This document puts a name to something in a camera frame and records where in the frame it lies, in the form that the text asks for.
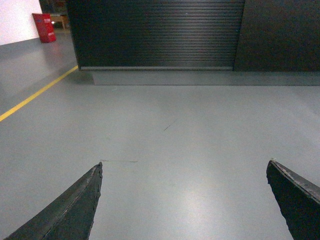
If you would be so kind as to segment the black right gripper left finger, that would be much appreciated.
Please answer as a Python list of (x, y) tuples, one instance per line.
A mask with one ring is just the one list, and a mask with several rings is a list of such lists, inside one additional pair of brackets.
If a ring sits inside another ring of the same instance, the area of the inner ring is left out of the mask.
[(103, 164), (92, 167), (7, 240), (88, 240), (94, 223)]

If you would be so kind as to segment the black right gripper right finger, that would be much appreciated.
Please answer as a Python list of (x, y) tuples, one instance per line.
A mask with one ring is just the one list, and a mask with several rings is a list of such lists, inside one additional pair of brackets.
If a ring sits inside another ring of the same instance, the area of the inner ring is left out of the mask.
[(271, 159), (266, 177), (295, 240), (320, 238), (320, 187)]

